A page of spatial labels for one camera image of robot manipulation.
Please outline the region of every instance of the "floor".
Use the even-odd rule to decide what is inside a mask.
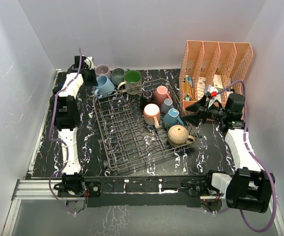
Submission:
[[[271,217],[245,212],[250,224],[263,228]],[[13,236],[277,236],[273,225],[261,234],[250,230],[237,209],[213,216],[185,206],[104,206],[78,216],[53,200],[22,201]]]
[[[171,84],[179,97],[179,69],[141,70],[142,79],[150,81],[164,78]],[[63,84],[66,73],[59,73],[56,85]],[[77,96],[77,104],[81,113],[81,124],[78,127],[77,146],[80,164],[86,177],[104,176],[106,169],[103,161],[106,154],[93,110],[93,87],[81,86]],[[45,126],[39,141],[36,161],[32,172],[26,178],[49,178],[53,172],[62,167],[61,146],[48,139],[52,113],[48,112]],[[194,144],[191,150],[177,152],[175,157],[161,163],[150,162],[132,175],[195,175],[205,174],[209,170],[220,170],[228,173],[235,171],[230,149],[224,143],[219,131],[219,124],[210,122],[196,128],[203,139]]]

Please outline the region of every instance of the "table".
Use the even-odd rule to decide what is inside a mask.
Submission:
[[[179,69],[140,70],[142,79],[149,81],[164,78],[173,87],[179,97]],[[56,85],[61,85],[66,79],[66,73],[58,74]],[[106,154],[101,141],[98,123],[93,108],[94,87],[81,86],[77,95],[77,105],[81,114],[81,124],[77,133],[77,148],[84,176],[104,176],[103,161]],[[52,112],[48,111],[33,172],[28,172],[29,178],[49,178],[53,172],[62,167],[61,145],[48,140]],[[233,158],[228,145],[224,142],[219,123],[209,122],[196,128],[203,139],[196,142],[191,151],[175,153],[176,157],[162,163],[149,165],[132,173],[132,175],[195,175],[205,174],[209,170],[219,170],[228,173],[235,172]]]

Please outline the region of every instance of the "black mug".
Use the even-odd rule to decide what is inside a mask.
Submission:
[[[142,92],[141,100],[140,100],[140,108],[141,111],[144,110],[146,105],[154,103],[153,93],[152,91],[146,90]]]

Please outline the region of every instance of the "mug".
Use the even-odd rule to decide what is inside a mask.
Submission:
[[[146,105],[151,104],[151,103],[154,103],[152,91],[146,90],[146,91],[142,92],[142,96],[141,96],[141,100],[140,100],[141,111],[144,110]]]
[[[172,105],[172,100],[166,98],[160,106],[160,113],[165,115],[171,108],[174,108]]]
[[[179,112],[176,109],[171,108],[163,117],[162,120],[163,127],[169,129],[171,126],[174,126],[178,123],[180,123],[183,126],[185,125],[179,117]]]
[[[144,120],[149,125],[159,129],[160,109],[156,104],[148,104],[144,108]]]
[[[122,68],[115,68],[111,73],[111,81],[114,85],[119,85],[124,81],[124,75],[129,69],[123,70]]]
[[[98,98],[106,97],[112,94],[113,90],[115,89],[111,80],[109,80],[108,77],[105,75],[98,76],[97,83],[98,83],[98,86],[95,87],[96,88],[95,95],[97,96],[98,94],[101,93],[98,96]]]
[[[173,147],[178,147],[183,144],[194,143],[195,138],[189,135],[188,130],[182,125],[174,125],[168,131],[168,142]]]
[[[156,89],[154,97],[156,104],[159,106],[164,102],[166,98],[169,98],[172,101],[171,96],[168,93],[168,89],[163,85],[159,86]]]
[[[142,77],[140,72],[130,70],[124,75],[124,82],[118,85],[118,90],[122,85],[126,85],[126,92],[130,95],[137,95],[140,93],[142,87]]]
[[[96,76],[105,75],[108,79],[111,79],[111,71],[107,65],[98,65],[95,68]]]

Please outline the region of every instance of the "blue cup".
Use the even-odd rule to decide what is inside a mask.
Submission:
[[[174,126],[178,123],[185,126],[185,124],[179,117],[179,112],[176,109],[171,108],[163,117],[163,120],[162,120],[163,127],[165,127],[166,129],[169,129],[171,126]]]
[[[174,108],[172,105],[172,101],[171,99],[166,98],[160,106],[160,113],[165,115],[171,108]]]
[[[115,89],[114,84],[105,75],[100,75],[97,77],[98,86],[96,86],[95,95],[98,98],[106,97],[113,93]]]

